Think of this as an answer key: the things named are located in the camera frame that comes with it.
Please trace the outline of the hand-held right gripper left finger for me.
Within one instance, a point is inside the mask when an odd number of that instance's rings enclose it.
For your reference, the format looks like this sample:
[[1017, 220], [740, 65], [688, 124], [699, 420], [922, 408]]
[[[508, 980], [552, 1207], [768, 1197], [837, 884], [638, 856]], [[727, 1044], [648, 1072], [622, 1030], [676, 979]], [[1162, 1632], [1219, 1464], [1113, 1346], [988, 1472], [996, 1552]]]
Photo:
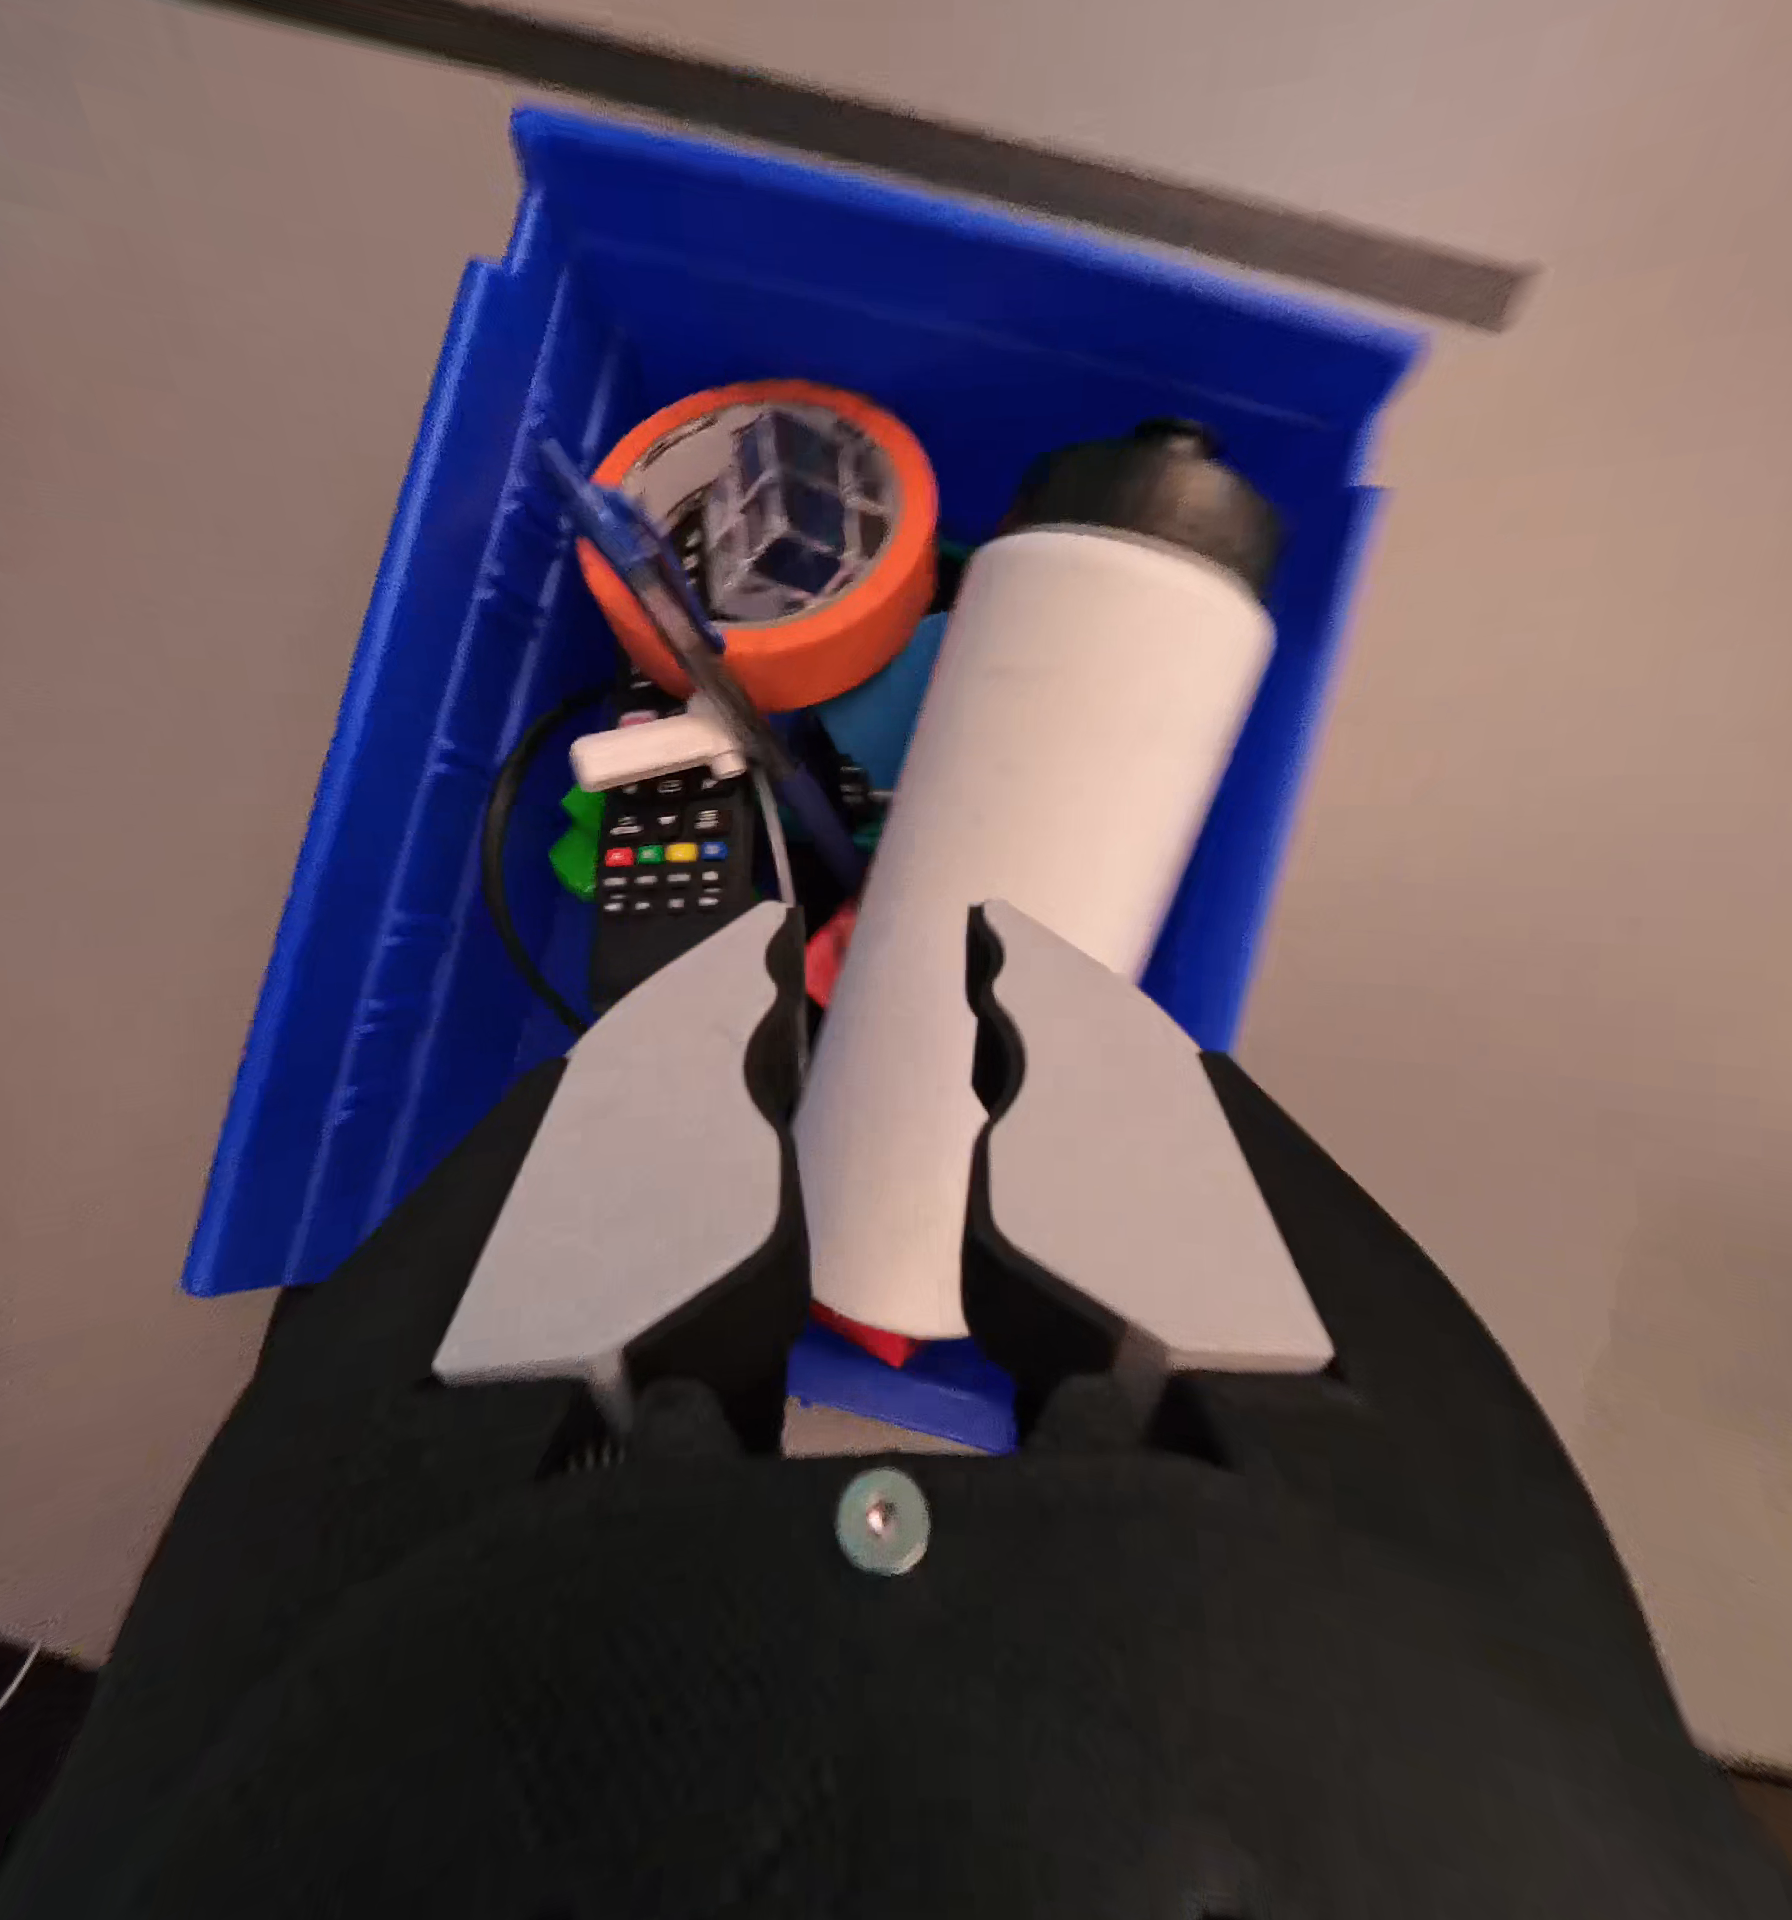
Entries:
[[809, 1316], [802, 919], [754, 904], [571, 1047], [431, 1371], [574, 1380], [617, 1434], [690, 1380], [776, 1453]]

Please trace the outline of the small white adapter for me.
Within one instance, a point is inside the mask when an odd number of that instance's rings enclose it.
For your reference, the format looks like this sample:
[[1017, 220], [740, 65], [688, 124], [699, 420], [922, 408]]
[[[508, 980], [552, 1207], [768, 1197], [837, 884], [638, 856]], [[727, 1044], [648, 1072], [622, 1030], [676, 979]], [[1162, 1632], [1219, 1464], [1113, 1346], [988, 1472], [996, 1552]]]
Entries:
[[609, 792], [691, 770], [732, 781], [747, 771], [747, 755], [720, 720], [688, 708], [634, 727], [576, 736], [569, 746], [569, 770], [585, 790]]

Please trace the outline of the red plastic piece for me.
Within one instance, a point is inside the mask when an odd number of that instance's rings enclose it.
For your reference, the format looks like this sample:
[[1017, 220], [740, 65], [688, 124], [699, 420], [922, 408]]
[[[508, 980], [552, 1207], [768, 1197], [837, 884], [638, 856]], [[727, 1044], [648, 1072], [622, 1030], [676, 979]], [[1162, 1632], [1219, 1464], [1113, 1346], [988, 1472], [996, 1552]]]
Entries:
[[825, 1361], [873, 1365], [886, 1373], [903, 1373], [930, 1346], [927, 1337], [887, 1332], [815, 1302], [809, 1309], [807, 1343]]

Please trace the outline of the black remote control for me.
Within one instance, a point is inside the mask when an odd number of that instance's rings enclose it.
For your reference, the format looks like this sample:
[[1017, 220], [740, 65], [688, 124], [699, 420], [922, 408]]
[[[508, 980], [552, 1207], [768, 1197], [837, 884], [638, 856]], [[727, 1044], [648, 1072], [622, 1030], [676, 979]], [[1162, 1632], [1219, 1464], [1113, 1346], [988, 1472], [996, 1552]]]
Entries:
[[747, 770], [691, 761], [606, 789], [597, 814], [589, 1005], [600, 1015], [758, 900], [758, 796]]

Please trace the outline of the white bottle with black lid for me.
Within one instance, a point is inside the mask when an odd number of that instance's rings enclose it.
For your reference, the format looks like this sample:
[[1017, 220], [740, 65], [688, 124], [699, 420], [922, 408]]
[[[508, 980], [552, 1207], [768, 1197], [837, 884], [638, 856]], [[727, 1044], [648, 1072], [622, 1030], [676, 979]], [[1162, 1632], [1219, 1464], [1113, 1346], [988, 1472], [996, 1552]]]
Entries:
[[1039, 456], [961, 571], [796, 1116], [813, 1295], [961, 1337], [963, 928], [1147, 966], [1274, 654], [1268, 500], [1191, 419]]

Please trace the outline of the blue clear plastic cube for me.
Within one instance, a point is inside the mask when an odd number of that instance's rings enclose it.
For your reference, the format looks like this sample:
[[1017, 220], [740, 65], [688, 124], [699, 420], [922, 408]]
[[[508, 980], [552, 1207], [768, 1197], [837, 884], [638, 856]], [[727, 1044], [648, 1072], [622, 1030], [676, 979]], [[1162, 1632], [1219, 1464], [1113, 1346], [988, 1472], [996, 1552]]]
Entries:
[[734, 415], [699, 508], [699, 598], [720, 624], [802, 615], [859, 587], [903, 503], [887, 451], [822, 407]]

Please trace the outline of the orange tape roll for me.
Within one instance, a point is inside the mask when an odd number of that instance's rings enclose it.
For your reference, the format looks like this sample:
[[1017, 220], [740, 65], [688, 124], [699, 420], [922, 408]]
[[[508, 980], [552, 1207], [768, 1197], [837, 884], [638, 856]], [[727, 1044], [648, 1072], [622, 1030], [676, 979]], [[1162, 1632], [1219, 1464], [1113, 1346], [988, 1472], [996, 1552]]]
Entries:
[[[823, 407], [871, 433], [889, 456], [903, 503], [889, 541], [859, 587], [790, 619], [720, 624], [699, 598], [699, 508], [729, 451], [734, 415], [768, 402]], [[937, 527], [933, 466], [908, 426], [866, 397], [807, 380], [703, 390], [629, 427], [593, 476], [636, 501], [669, 541], [722, 635], [729, 669], [765, 711], [811, 708], [860, 686], [900, 652], [928, 610]]]

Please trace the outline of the green plastic piece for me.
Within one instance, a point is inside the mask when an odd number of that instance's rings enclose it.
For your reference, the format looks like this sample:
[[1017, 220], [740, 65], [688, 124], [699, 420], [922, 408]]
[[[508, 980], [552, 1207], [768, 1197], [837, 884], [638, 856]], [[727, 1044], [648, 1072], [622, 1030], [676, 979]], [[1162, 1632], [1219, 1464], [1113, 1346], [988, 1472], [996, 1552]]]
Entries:
[[593, 901], [600, 865], [606, 798], [602, 792], [574, 785], [561, 795], [560, 806], [565, 823], [560, 838], [546, 850], [548, 866], [568, 893], [583, 901]]

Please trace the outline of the blue pen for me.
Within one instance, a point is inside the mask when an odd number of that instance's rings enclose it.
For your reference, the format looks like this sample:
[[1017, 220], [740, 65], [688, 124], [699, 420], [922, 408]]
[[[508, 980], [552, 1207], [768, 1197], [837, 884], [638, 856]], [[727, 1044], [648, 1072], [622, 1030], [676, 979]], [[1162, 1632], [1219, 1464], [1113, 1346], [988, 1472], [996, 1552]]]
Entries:
[[727, 666], [722, 635], [699, 606], [669, 541], [636, 501], [580, 473], [556, 439], [541, 439], [538, 456], [569, 510], [578, 545], [629, 592], [632, 606], [643, 612], [663, 652], [684, 672], [684, 709], [707, 711], [739, 738], [747, 773], [759, 782], [768, 828], [779, 829], [779, 811], [787, 802], [843, 892], [859, 893], [866, 871], [862, 850], [822, 785], [785, 749]]

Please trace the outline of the blue plastic bin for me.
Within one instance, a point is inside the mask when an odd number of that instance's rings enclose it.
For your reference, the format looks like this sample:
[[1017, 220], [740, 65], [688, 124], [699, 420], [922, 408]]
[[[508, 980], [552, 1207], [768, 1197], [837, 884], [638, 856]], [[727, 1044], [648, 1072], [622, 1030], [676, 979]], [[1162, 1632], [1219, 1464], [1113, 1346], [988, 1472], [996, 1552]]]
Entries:
[[[1374, 494], [1408, 335], [1061, 226], [684, 133], [523, 111], [524, 198], [463, 278], [184, 1284], [328, 1279], [515, 1080], [523, 1163], [589, 1005], [595, 900], [546, 850], [569, 746], [684, 711], [684, 672], [576, 541], [538, 456], [593, 479], [703, 390], [807, 380], [903, 419], [952, 612], [1039, 456], [1191, 419], [1274, 508], [1274, 654], [1137, 984], [1232, 1036]], [[764, 711], [866, 860], [847, 895], [759, 782], [754, 904], [802, 919], [796, 1116], [892, 796], [815, 705]], [[809, 1295], [813, 1295], [809, 1237]]]

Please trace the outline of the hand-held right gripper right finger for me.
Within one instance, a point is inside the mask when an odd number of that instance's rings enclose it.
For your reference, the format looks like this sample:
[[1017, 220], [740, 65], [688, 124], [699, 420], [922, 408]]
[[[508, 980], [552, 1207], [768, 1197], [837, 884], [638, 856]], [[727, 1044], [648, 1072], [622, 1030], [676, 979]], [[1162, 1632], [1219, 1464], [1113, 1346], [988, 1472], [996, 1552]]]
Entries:
[[1334, 1341], [1197, 1043], [1006, 900], [969, 913], [963, 993], [961, 1316], [1017, 1442], [1075, 1378], [1143, 1428], [1183, 1377], [1325, 1377]]

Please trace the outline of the teal object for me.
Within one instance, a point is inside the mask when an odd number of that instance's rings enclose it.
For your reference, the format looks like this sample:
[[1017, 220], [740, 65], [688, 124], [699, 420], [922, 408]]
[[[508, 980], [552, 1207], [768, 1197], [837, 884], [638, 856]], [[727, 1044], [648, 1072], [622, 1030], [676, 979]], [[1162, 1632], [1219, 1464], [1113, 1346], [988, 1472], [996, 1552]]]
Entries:
[[903, 779], [947, 624], [947, 610], [927, 612], [876, 674], [815, 708], [835, 753], [860, 768], [876, 795], [893, 795]]

